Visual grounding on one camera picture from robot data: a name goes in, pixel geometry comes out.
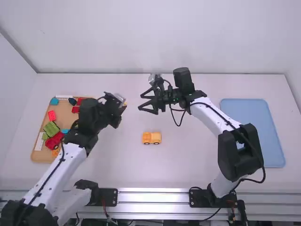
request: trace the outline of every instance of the white wall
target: white wall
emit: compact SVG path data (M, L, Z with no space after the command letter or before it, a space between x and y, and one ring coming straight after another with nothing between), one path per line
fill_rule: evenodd
M0 33L0 165L14 137L36 76L36 72Z
M300 108L300 9L298 0L2 0L0 27L40 72L281 72Z

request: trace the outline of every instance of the red toy block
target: red toy block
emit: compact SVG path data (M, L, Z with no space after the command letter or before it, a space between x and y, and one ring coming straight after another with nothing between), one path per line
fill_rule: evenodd
M73 107L72 113L79 113L79 107L78 106Z
M56 120L56 115L55 115L55 111L49 111L48 112L48 117L49 117L49 120L50 121L54 121L54 120Z
M80 106L80 104L81 104L81 101L82 101L83 99L86 99L86 98L79 97L79 99L77 100L77 103L76 103L76 105Z
M55 150L58 148L62 138L64 137L64 133L59 131L57 134L55 134L53 137L49 138L45 141L45 146L49 148L50 150Z

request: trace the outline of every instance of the metal extrusion frame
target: metal extrusion frame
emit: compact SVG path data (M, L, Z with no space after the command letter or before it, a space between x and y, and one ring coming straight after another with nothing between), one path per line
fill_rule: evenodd
M216 211L215 208L191 208L188 190L183 188L118 188L118 204L116 207L108 207L107 211L116 219L156 220L202 220ZM20 200L27 192L25 190L0 190L0 210L8 200ZM238 192L237 197L245 201L249 220L301 221L301 192L250 191ZM228 209L221 209L212 219L228 220L228 212ZM102 207L85 206L78 214L80 218L106 219Z

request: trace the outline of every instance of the table surface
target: table surface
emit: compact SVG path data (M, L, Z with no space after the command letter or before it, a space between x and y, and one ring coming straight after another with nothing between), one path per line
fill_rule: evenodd
M120 93L128 108L118 129L100 132L99 141L68 186L88 179L104 187L205 187L217 175L217 139L193 116L177 127L169 111L140 112L140 94L150 86L148 74L41 74L36 80L10 149L0 171L0 189L29 189L49 164L30 159L36 135L50 99L58 94L100 97L103 91ZM174 84L171 74L164 78ZM269 104L286 158L282 169L267 169L262 185L244 182L242 190L301 191L299 172L301 115L285 76L281 74L194 74L201 89L219 106L223 98L262 98ZM179 120L181 113L175 113ZM162 144L143 145L142 133L160 131ZM250 178L261 179L259 170Z

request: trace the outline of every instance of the lego brick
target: lego brick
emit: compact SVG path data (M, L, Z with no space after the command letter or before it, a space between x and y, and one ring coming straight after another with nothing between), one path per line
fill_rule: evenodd
M54 121L54 120L56 120L56 115L55 115L55 111L49 111L48 112L48 117L49 117L49 120L50 121Z
M60 151L61 151L61 149L60 149L60 148L57 148L57 149L55 149L55 150L52 150L52 151L51 151L51 154L52 154L53 157L57 157L58 154L60 153Z
M47 148L49 148L50 150L55 150L59 147L60 142L62 140L62 138L64 137L64 133L62 133L61 131L59 131L57 134L55 134L53 137L49 138L46 142L45 142L45 146Z
M67 134L69 132L70 129L62 129L62 133Z
M47 133L43 133L42 140L47 140L48 138L49 136L47 135Z
M50 121L46 124L43 130L47 133L49 137L53 137L60 131L60 128L53 121Z
M86 99L86 98L79 97L78 100L77 100L77 104L76 104L76 105L80 106L80 105L81 105L81 101L82 101L83 99Z
M69 103L70 103L71 105L73 105L73 106L75 106L76 103L77 103L76 99L74 99L74 98L69 98L68 101L69 101Z
M73 107L72 113L79 113L79 107L78 106Z
M50 105L58 105L59 99L57 99L56 97L52 98L50 101Z

